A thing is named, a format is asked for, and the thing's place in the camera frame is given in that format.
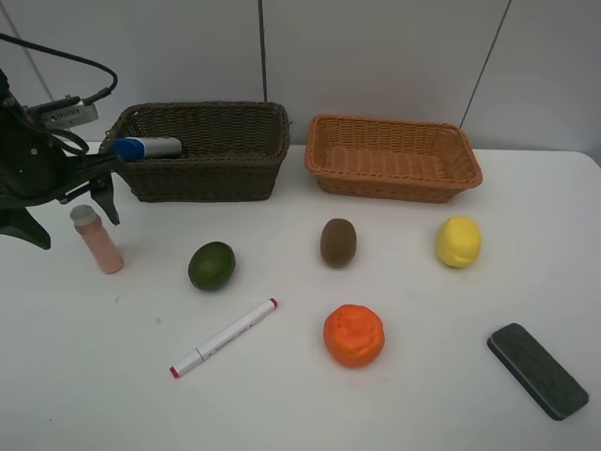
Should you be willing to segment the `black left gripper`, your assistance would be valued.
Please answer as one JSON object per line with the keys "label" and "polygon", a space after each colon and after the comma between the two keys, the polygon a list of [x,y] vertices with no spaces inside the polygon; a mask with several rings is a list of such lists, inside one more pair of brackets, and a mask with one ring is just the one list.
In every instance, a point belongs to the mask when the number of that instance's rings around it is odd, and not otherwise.
{"label": "black left gripper", "polygon": [[51,248],[48,232],[27,210],[58,201],[65,205],[89,193],[115,226],[112,174],[121,165],[113,153],[91,154],[69,129],[38,123],[10,92],[1,75],[1,233]]}

